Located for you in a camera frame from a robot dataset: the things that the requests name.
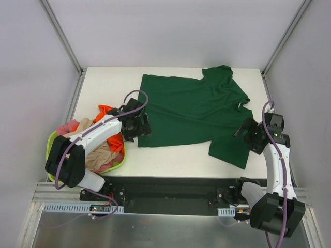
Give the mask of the dark green t-shirt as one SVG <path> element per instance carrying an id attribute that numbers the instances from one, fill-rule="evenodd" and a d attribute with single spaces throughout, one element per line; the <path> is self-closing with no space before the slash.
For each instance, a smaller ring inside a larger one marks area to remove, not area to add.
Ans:
<path id="1" fill-rule="evenodd" d="M 245 169 L 249 148 L 233 135 L 252 111 L 247 94 L 233 79 L 229 66 L 202 69 L 201 79 L 142 76 L 148 95 L 146 113 L 151 135 L 138 138 L 139 147 L 166 147 L 210 142 L 208 154 Z"/>

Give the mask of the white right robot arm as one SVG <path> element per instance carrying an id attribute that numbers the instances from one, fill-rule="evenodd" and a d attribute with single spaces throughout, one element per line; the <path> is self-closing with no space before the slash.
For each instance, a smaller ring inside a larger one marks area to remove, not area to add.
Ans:
<path id="1" fill-rule="evenodd" d="M 291 181 L 290 137 L 283 133 L 283 116 L 264 113 L 262 122 L 245 119 L 234 137 L 243 136 L 249 150 L 262 154 L 267 166 L 267 190 L 253 179 L 237 179 L 231 194 L 235 203 L 248 203 L 250 225 L 264 232 L 289 238 L 305 214 L 305 204 L 297 199 Z"/>

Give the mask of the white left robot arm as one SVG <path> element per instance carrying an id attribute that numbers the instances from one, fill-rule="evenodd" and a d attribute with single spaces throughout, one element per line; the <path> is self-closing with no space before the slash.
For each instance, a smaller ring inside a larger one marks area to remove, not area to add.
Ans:
<path id="1" fill-rule="evenodd" d="M 106 180 L 86 168 L 87 155 L 109 137 L 121 134 L 126 141 L 151 134 L 148 115 L 144 112 L 148 101 L 131 98 L 120 108 L 108 111 L 99 121 L 71 137 L 59 135 L 53 141 L 45 169 L 54 176 L 56 189 L 64 186 L 91 190 L 98 201 L 106 200 L 109 188 Z"/>

